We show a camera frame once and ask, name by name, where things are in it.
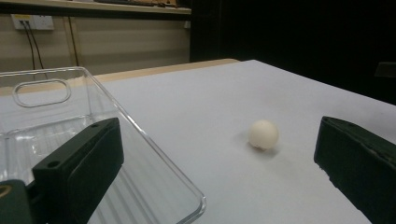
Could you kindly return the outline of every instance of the white tabletop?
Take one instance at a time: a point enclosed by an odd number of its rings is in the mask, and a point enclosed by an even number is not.
[[[104,85],[205,194],[197,223],[370,223],[314,163],[318,128],[329,116],[396,143],[396,106],[257,61]],[[258,119],[275,148],[248,144]]]

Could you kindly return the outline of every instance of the black cable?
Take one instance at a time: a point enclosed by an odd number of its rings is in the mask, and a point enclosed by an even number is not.
[[[23,26],[23,28],[24,28],[24,30],[25,30],[27,39],[29,40],[30,51],[32,52],[33,70],[35,70],[35,54],[33,53],[32,41],[30,41],[29,33],[27,32],[27,28],[26,28],[26,25],[25,25],[24,21],[20,21],[20,23],[22,24],[22,26]]]
[[[33,35],[33,32],[32,32],[32,29],[30,27],[29,21],[27,21],[26,23],[27,23],[27,27],[28,27],[28,30],[30,32],[30,35],[32,36],[33,41],[35,42],[35,36]],[[35,42],[35,49],[37,49],[38,60],[40,61],[41,68],[44,69],[43,62],[41,61],[41,54],[40,54],[40,50],[38,49],[37,42]]]

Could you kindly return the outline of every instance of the electrical socket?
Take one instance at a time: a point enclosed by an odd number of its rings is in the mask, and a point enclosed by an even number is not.
[[[29,21],[30,29],[32,30],[54,29],[51,16],[11,14],[11,18],[14,23],[14,27],[17,30],[24,29],[21,21]]]
[[[191,22],[190,21],[185,21],[184,22],[184,29],[190,29],[191,28]]]
[[[35,28],[37,30],[53,30],[53,21],[51,16],[33,16]]]
[[[11,14],[12,22],[14,22],[14,27],[17,30],[23,30],[24,27],[21,21],[29,21],[30,28],[35,29],[35,21],[32,15],[22,15],[22,14]]]

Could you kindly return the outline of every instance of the ping pong ball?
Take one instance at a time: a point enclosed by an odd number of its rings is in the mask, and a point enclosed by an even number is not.
[[[249,143],[260,149],[274,147],[279,138],[279,132],[274,123],[269,120],[261,119],[254,122],[248,131]]]

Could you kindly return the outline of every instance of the clear plastic container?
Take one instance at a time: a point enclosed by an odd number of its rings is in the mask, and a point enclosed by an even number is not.
[[[205,196],[83,67],[0,74],[0,181],[31,169],[90,124],[119,118],[125,162],[90,223],[192,223]]]

